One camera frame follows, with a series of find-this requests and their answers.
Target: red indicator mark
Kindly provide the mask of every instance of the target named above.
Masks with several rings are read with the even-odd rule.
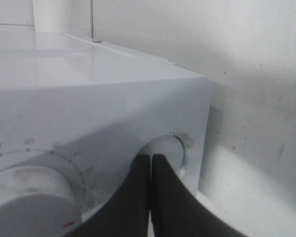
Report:
[[[72,226],[75,224],[75,221],[71,221],[71,222],[68,222],[66,224],[63,225],[64,228],[68,227],[68,226]]]

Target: white appliance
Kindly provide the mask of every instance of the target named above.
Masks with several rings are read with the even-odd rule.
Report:
[[[210,97],[204,76],[163,58],[68,34],[0,32],[0,235],[69,232],[147,143],[174,151],[170,163],[196,194]]]

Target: white wall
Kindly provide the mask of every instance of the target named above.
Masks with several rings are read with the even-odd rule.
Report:
[[[0,30],[34,30],[32,0],[0,0]]]
[[[37,32],[90,36],[90,0],[33,0]]]
[[[250,236],[296,237],[296,0],[94,0],[94,20],[215,83],[200,200]]]

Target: appliance top panel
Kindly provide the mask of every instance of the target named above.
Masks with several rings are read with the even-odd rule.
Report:
[[[167,59],[107,42],[0,31],[0,90],[199,77]]]

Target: black object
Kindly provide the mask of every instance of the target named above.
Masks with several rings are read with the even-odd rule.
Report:
[[[243,237],[201,205],[164,155],[154,155],[151,217],[156,237]]]
[[[148,230],[149,156],[137,156],[110,200],[65,237],[146,237]]]
[[[93,217],[65,237],[244,237],[201,205],[164,155],[135,157],[129,174]]]

